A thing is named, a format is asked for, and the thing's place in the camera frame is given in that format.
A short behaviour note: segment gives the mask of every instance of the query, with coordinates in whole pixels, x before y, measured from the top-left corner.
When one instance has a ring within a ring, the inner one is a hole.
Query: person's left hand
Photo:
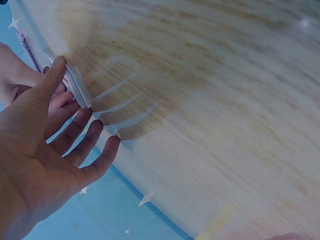
[[[89,109],[81,109],[55,140],[46,143],[71,117],[68,109],[48,115],[65,71],[66,62],[58,57],[34,88],[0,112],[0,239],[24,237],[72,195],[102,177],[116,157],[120,140],[112,136],[99,158],[79,168],[103,130],[99,120],[62,157],[89,121]]]
[[[49,67],[45,67],[43,73],[33,70],[9,46],[1,42],[0,56],[0,101],[6,108],[23,92],[36,86]],[[65,90],[65,85],[61,83],[52,96],[52,100],[59,96],[53,103],[54,106],[70,101],[70,98],[72,100],[73,96],[69,93],[61,95]]]

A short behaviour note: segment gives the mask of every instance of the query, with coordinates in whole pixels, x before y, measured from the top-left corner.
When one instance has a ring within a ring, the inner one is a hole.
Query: wood grain
[[[123,140],[116,166],[188,234],[234,204],[212,239],[318,239],[318,1],[21,2]]]

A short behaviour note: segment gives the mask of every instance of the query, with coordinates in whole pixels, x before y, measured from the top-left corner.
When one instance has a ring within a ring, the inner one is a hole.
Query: wrist
[[[0,172],[0,239],[21,239],[28,224],[28,207],[18,190]]]

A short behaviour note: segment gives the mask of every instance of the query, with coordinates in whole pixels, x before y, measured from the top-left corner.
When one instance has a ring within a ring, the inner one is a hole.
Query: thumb
[[[62,83],[66,73],[66,61],[62,56],[58,56],[50,69],[48,69],[33,90],[37,93],[39,100],[43,101],[47,106],[57,88]]]

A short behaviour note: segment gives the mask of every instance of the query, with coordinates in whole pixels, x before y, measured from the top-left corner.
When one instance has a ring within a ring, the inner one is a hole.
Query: finger
[[[103,148],[101,156],[99,156],[91,165],[85,166],[80,169],[84,175],[84,182],[82,187],[100,179],[108,170],[112,162],[115,160],[120,139],[117,136],[110,137]]]
[[[63,107],[53,111],[48,116],[48,122],[44,131],[44,139],[52,137],[62,126],[80,109],[77,102],[71,102]]]
[[[96,145],[103,129],[104,126],[102,122],[94,120],[84,139],[64,158],[68,160],[72,166],[79,167],[85,161],[92,148]]]
[[[49,69],[50,69],[49,66],[45,66],[45,67],[43,68],[43,71],[42,71],[42,72],[45,74]]]
[[[71,92],[68,92],[68,91],[63,92],[60,95],[56,96],[50,102],[49,114],[61,108],[62,106],[70,103],[73,99],[74,99],[74,96],[72,95]]]
[[[66,73],[66,61],[62,56],[58,56],[50,69],[48,69],[41,82],[33,89],[37,93],[39,100],[49,105],[50,100],[62,83]]]
[[[90,109],[81,108],[69,126],[67,126],[66,129],[50,143],[50,146],[58,155],[62,156],[69,150],[74,141],[87,125],[91,115],[92,112]]]
[[[45,66],[45,67],[43,68],[43,73],[45,74],[49,69],[50,69],[50,68],[49,68],[48,66]],[[61,83],[61,84],[58,86],[58,88],[56,89],[54,95],[60,95],[60,94],[64,93],[65,91],[66,91],[66,86],[65,86],[63,83]]]

